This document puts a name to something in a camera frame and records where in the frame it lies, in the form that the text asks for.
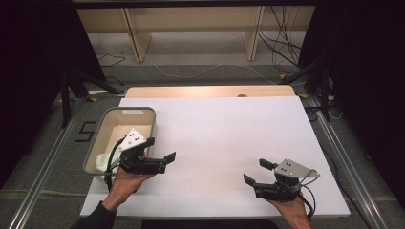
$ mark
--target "person's left hand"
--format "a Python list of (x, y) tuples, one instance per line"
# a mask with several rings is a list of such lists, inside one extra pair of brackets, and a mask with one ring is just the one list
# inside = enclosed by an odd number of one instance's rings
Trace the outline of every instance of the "person's left hand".
[(118, 167), (113, 187), (102, 205), (109, 211), (115, 211), (138, 188), (143, 181), (154, 175), (133, 175)]

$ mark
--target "floor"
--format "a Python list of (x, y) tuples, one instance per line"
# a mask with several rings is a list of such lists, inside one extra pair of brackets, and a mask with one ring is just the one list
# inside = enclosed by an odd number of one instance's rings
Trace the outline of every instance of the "floor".
[[(100, 58), (100, 64), (105, 66), (103, 71), (107, 81), (117, 87), (121, 87), (119, 80), (125, 84), (122, 87), (164, 85), (164, 83), (272, 84), (279, 82), (283, 74), (296, 71), (282, 57), (276, 56), (273, 59), (272, 52), (261, 41), (255, 60), (247, 61), (242, 37), (235, 32), (154, 34), (143, 63), (134, 61), (126, 34), (89, 36)], [(269, 33), (266, 36), (276, 38), (277, 33)], [(304, 36), (305, 34), (300, 32), (291, 35), (298, 46), (302, 44)], [(288, 47), (284, 46), (281, 52), (289, 55)], [(250, 81), (241, 81), (238, 78), (241, 75), (249, 75)], [(212, 79), (213, 77), (222, 78), (223, 81), (216, 81)], [(292, 84), (297, 94), (305, 93), (304, 82), (305, 78)], [(89, 85), (90, 90), (97, 90), (92, 87)], [(21, 159), (8, 183), (1, 190), (0, 228), (8, 228), (10, 225), (14, 225), (12, 228), (66, 228), (77, 219), (91, 183), (91, 178), (84, 175), (81, 168), (89, 142), (77, 142), (87, 137), (81, 134), (80, 130), (84, 122), (99, 120), (105, 109), (116, 106), (119, 100), (119, 96), (100, 97), (96, 102), (75, 100), (73, 97), (75, 121), (70, 124), (69, 131), (64, 131), (60, 128), (61, 104), (58, 97), (55, 99), (47, 116), (47, 124), (43, 126), (31, 151)], [(318, 98), (313, 95), (303, 98), (302, 101), (305, 107), (316, 106)], [(373, 228), (403, 228), (405, 213), (373, 167), (373, 162), (364, 157), (365, 152), (350, 122), (342, 116), (340, 119), (333, 119), (330, 124), (325, 124), (319, 115), (311, 124), (318, 141), (337, 163), (338, 177), (348, 193), (345, 197), (352, 211), (349, 217), (343, 219), (315, 218), (311, 222), (312, 227), (367, 228), (354, 208), (357, 206), (366, 219), (375, 222), (372, 223)], [(96, 125), (87, 125), (85, 128), (84, 131), (94, 131)], [(328, 134), (330, 130), (333, 130), (335, 135)], [(349, 164), (354, 170), (346, 168), (345, 156), (348, 156)], [(331, 160), (329, 162), (336, 174)], [(353, 183), (357, 181), (362, 187), (357, 187), (358, 183)], [(359, 194), (359, 190), (365, 191), (366, 195)], [(24, 202), (29, 195), (34, 194), (37, 194), (34, 204)], [(13, 224), (14, 219), (20, 219), (20, 226)], [(282, 219), (274, 221), (280, 228), (288, 228)], [(115, 228), (140, 228), (140, 221), (118, 218)]]

